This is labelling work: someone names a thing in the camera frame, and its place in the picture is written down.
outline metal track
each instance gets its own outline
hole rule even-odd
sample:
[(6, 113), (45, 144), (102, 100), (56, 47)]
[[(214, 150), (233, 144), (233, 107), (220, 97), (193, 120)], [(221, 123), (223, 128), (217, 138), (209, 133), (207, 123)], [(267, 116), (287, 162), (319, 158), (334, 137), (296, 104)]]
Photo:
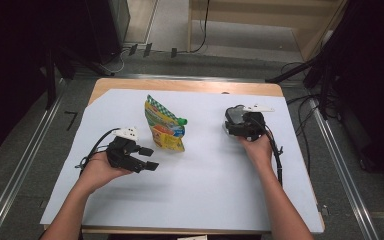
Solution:
[[(314, 108), (318, 105), (318, 103), (314, 100), (311, 100), (310, 105), (312, 108)], [(350, 201), (351, 208), (354, 211), (358, 225), (360, 226), (361, 232), (363, 233), (364, 239), (379, 239), (370, 214), (364, 204), (363, 199), (361, 198), (360, 193), (357, 190), (357, 186), (352, 179), (345, 160), (342, 157), (341, 151), (339, 150), (338, 144), (336, 143), (328, 121), (323, 119), (318, 109), (315, 111), (315, 117), (326, 141), (329, 152), (332, 156), (336, 171), (339, 174), (339, 178), (342, 182), (345, 193), (347, 194), (348, 200)]]
[(21, 157), (14, 173), (12, 174), (11, 179), (0, 196), (0, 228), (8, 214), (9, 209), (11, 208), (12, 203), (15, 200), (15, 197), (17, 196), (18, 190), (20, 189), (31, 164), (33, 163), (34, 157), (36, 156), (42, 140), (52, 123), (55, 113), (61, 103), (61, 98), (65, 92), (66, 86), (66, 82), (61, 79), (58, 86), (61, 89), (60, 94), (51, 108), (44, 113), (39, 126), (36, 128), (33, 137), (30, 139), (30, 142), (27, 145), (27, 148), (24, 151), (24, 154)]

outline forearm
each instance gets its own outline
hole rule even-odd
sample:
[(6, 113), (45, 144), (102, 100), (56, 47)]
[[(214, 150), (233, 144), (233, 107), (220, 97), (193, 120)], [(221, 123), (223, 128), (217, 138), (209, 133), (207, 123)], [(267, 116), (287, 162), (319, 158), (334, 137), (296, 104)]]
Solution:
[(257, 166), (274, 239), (313, 239), (271, 166)]
[(87, 190), (75, 185), (41, 240), (77, 240), (82, 224), (83, 212), (89, 195), (90, 193)]

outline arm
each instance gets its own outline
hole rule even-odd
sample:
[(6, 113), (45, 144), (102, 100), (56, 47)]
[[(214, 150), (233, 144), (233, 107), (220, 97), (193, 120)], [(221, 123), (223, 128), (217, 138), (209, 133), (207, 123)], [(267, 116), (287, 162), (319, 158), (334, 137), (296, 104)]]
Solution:
[(130, 174), (125, 169), (112, 168), (105, 152), (96, 153), (68, 193), (60, 211), (41, 237), (44, 239), (77, 240), (83, 211), (89, 195), (114, 178)]
[(254, 142), (243, 137), (238, 137), (238, 140), (260, 177), (274, 239), (313, 239), (273, 172), (268, 137), (264, 135)]

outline hand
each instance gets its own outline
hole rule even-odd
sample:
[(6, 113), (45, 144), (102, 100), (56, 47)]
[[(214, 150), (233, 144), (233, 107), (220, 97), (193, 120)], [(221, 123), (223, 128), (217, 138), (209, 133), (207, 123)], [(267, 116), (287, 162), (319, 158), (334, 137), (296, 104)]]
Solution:
[(272, 148), (270, 140), (266, 134), (254, 142), (250, 142), (244, 137), (237, 137), (237, 139), (245, 148), (248, 157), (256, 168), (262, 167), (271, 169)]
[(111, 180), (132, 173), (123, 168), (113, 168), (108, 162), (106, 152), (95, 153), (76, 183), (88, 194), (109, 183)]

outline checkered pattern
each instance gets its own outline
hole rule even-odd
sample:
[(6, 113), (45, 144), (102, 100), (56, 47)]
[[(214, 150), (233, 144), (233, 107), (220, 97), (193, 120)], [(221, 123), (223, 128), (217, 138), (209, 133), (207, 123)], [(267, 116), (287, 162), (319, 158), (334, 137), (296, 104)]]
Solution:
[(177, 117), (172, 113), (170, 112), (167, 108), (165, 108), (163, 105), (161, 105), (159, 102), (157, 102), (157, 100), (153, 99), (151, 97), (151, 95), (148, 95), (147, 97), (147, 101), (152, 105), (152, 106), (155, 106), (158, 111), (160, 111), (162, 114), (166, 115), (167, 117), (169, 118), (172, 118), (174, 120), (177, 120)]

